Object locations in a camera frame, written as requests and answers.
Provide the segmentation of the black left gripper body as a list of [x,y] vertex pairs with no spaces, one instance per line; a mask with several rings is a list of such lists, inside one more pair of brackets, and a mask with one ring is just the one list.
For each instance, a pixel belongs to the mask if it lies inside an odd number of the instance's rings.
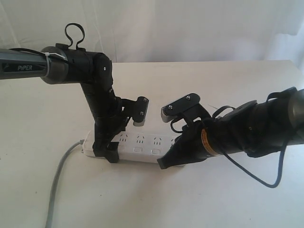
[[128,117],[116,115],[114,117],[97,118],[94,126],[95,141],[108,144],[121,131],[125,131],[128,124]]

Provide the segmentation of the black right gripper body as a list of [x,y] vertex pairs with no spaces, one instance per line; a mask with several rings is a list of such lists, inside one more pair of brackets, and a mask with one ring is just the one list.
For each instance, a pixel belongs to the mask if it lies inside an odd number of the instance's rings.
[[194,125],[185,129],[175,142],[178,164],[191,164],[205,161],[208,153],[202,144],[201,132],[203,123],[195,121]]

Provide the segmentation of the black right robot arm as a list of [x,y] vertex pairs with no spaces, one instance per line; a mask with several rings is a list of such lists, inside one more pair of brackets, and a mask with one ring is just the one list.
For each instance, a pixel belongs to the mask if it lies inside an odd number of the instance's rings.
[[185,125],[157,162],[162,169],[202,162],[210,157],[245,152],[258,158],[278,152],[284,142],[304,142],[304,92],[291,87],[268,95],[264,103],[249,101],[237,108],[209,114],[200,96],[191,93],[161,109],[165,123]]

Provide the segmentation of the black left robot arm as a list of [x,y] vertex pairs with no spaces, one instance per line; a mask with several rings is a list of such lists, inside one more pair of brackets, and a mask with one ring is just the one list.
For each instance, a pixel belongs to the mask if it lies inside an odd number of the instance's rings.
[[41,78],[50,85],[80,84],[95,122],[93,152],[110,163],[119,161],[118,143],[112,139],[125,130],[121,98],[113,90],[112,61],[104,53],[56,44],[42,51],[1,49],[0,78]]

